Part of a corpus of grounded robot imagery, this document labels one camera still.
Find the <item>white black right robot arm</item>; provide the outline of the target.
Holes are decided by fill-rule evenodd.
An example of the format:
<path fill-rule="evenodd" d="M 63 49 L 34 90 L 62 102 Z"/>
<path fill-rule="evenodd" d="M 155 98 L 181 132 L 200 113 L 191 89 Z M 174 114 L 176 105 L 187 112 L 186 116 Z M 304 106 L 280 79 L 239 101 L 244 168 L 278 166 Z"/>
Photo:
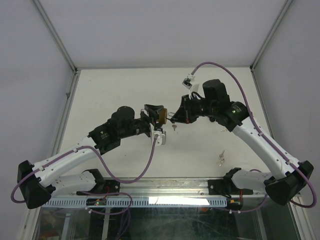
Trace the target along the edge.
<path fill-rule="evenodd" d="M 204 97 L 196 92 L 181 97 L 180 106 L 170 121 L 192 124 L 199 117 L 211 118 L 244 141 L 267 166 L 268 172 L 231 169 L 223 176 L 225 195 L 248 189 L 266 193 L 275 203 L 286 205 L 307 185 L 313 165 L 307 160 L 300 162 L 258 124 L 253 124 L 247 107 L 239 101 L 231 101 L 219 79 L 206 81 L 202 88 Z"/>

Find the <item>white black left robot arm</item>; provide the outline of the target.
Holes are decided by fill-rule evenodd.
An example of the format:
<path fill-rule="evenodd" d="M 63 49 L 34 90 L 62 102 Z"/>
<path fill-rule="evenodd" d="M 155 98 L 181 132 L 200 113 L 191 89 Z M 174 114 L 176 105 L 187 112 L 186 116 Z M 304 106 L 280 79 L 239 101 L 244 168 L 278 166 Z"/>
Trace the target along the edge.
<path fill-rule="evenodd" d="M 166 123 L 167 109 L 162 105 L 146 104 L 135 118 L 135 111 L 129 106 L 121 106 L 107 122 L 97 126 L 74 146 L 45 160 L 31 163 L 28 160 L 18 165 L 17 185 L 11 193 L 14 203 L 26 204 L 28 209 L 36 209 L 46 204 L 55 195 L 77 192 L 100 194 L 105 188 L 103 176 L 98 169 L 85 170 L 81 174 L 66 175 L 78 165 L 117 148 L 121 140 L 145 134 L 151 139 L 150 155 L 155 147 L 163 144 L 166 134 L 162 126 Z M 23 200 L 15 199 L 20 190 Z"/>

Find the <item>small silver key bunch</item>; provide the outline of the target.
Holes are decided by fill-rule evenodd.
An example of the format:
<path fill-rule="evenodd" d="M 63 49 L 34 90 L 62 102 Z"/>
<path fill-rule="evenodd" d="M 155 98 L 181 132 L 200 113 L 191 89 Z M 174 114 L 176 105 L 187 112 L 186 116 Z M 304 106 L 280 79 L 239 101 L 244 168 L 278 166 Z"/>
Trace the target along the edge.
<path fill-rule="evenodd" d="M 174 122 L 174 121 L 171 121 L 170 120 L 170 122 L 171 122 L 171 127 L 172 127 L 172 129 L 173 129 L 173 131 L 175 132 L 176 130 L 177 130 L 177 124 Z"/>

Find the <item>large brass padlock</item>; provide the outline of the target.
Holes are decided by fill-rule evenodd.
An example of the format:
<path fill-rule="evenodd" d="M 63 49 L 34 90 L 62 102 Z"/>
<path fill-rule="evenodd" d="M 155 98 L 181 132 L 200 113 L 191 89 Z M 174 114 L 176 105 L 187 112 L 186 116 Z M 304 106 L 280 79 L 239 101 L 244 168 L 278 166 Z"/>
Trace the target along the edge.
<path fill-rule="evenodd" d="M 157 121 L 160 124 L 165 125 L 167 123 L 168 110 L 164 107 L 159 111 L 158 115 L 159 115 L 159 118 Z"/>

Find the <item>silver key pair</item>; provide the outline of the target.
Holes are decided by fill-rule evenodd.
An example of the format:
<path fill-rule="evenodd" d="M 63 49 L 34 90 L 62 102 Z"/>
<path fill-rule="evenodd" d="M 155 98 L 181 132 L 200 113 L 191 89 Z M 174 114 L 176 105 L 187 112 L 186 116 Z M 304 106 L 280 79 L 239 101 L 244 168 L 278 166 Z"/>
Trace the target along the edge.
<path fill-rule="evenodd" d="M 221 167 L 222 164 L 225 162 L 224 153 L 225 153 L 225 150 L 223 150 L 222 153 L 219 154 L 218 162 L 217 162 L 219 167 Z"/>

